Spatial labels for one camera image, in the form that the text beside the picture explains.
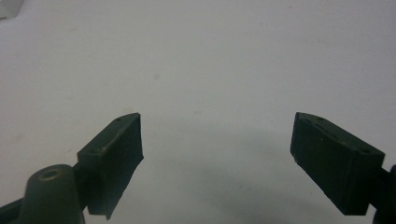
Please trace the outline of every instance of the white surface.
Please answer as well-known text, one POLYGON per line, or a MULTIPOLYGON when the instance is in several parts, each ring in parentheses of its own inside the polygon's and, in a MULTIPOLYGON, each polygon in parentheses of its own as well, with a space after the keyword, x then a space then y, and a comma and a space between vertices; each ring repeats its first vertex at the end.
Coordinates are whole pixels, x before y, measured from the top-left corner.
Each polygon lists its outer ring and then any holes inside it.
POLYGON ((18 15, 24 0, 0 0, 0 19, 11 19, 18 15))
MULTIPOLYGON (((145 159, 108 223, 371 223, 289 152, 322 116, 396 163, 395 1, 26 1, 0 21, 0 204, 142 114, 145 159)), ((86 216, 87 223, 106 223, 86 216)))

